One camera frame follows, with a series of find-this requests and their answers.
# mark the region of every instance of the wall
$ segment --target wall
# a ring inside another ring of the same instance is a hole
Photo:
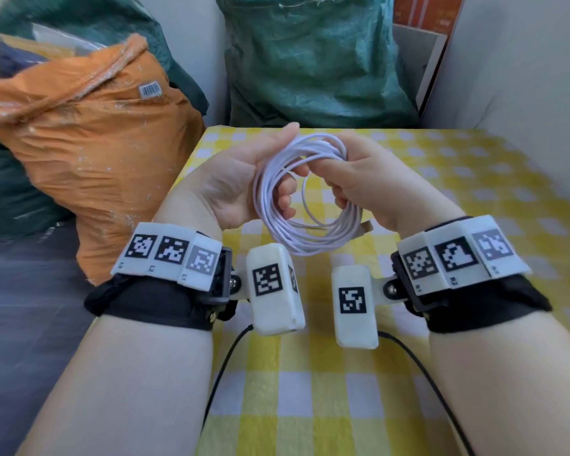
[[[224,17],[215,0],[139,0],[160,22],[175,60],[199,84],[209,110],[205,124],[225,120]]]
[[[424,124],[503,136],[570,195],[570,0],[465,0]]]

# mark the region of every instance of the floor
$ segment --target floor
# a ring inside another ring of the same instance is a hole
[[[14,455],[91,324],[72,221],[0,242],[0,456]]]

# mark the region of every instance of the orange bag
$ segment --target orange bag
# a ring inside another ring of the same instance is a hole
[[[76,259],[93,284],[152,220],[204,130],[139,35],[0,79],[0,142],[76,214]]]

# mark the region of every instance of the black wire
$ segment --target black wire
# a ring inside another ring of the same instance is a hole
[[[219,369],[218,376],[215,378],[215,383],[213,384],[213,389],[211,390],[211,395],[209,396],[209,401],[207,402],[207,408],[205,408],[205,417],[203,418],[203,428],[205,427],[205,421],[207,421],[207,416],[209,415],[209,409],[211,408],[211,403],[213,403],[213,398],[215,397],[215,392],[218,389],[219,381],[224,375],[224,371],[228,366],[228,361],[232,356],[232,352],[235,351],[236,345],[239,344],[239,341],[245,336],[249,331],[253,330],[253,325],[249,325],[247,328],[241,331],[235,341],[230,346],[230,350],[228,350],[228,354],[226,354],[226,358],[224,359],[224,363],[222,363],[222,367]]]
[[[418,357],[416,357],[416,355],[414,355],[414,352],[412,352],[407,345],[403,344],[403,342],[401,342],[399,339],[394,337],[392,334],[388,334],[387,332],[384,332],[384,331],[378,331],[378,336],[383,337],[385,339],[390,339],[395,344],[397,344],[399,347],[401,347],[403,350],[405,350],[405,352],[411,357],[411,359],[414,360],[414,363],[416,364],[416,366],[418,368],[420,368],[420,371],[422,371],[422,374],[427,379],[431,388],[433,388],[435,395],[437,396],[437,398],[441,402],[441,406],[443,406],[444,409],[446,410],[447,416],[449,417],[450,421],[452,422],[454,429],[456,429],[456,432],[458,433],[460,440],[463,442],[464,449],[467,451],[469,456],[475,456],[475,452],[473,452],[473,448],[471,447],[471,442],[469,442],[469,439],[467,438],[466,434],[464,433],[463,428],[460,426],[460,423],[456,419],[454,412],[450,409],[449,405],[446,402],[446,399],[443,397],[443,395],[441,395],[441,391],[439,390],[439,387],[437,387],[437,384],[435,384],[435,381],[433,381],[433,378],[428,373],[427,369],[424,367],[422,362],[420,360],[418,360]]]

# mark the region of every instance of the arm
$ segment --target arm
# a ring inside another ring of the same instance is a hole
[[[221,241],[222,230],[257,218],[251,201],[257,165],[291,142],[298,129],[290,124],[281,132],[212,157],[172,189],[154,221],[182,225]],[[308,168],[296,172],[306,175]],[[277,203],[285,218],[295,214],[289,205],[296,186],[287,175],[277,188]],[[163,284],[149,278],[150,284],[157,282]],[[130,292],[141,292],[141,285],[137,281],[129,286],[118,301],[126,304]],[[153,302],[152,291],[145,300],[160,305]],[[102,315],[84,337],[17,454],[194,455],[212,358],[209,331]]]
[[[349,161],[309,164],[333,186],[338,206],[368,209],[402,238],[464,215],[377,143],[340,138]],[[570,455],[570,333],[551,314],[432,332],[430,347],[435,379],[476,454]]]

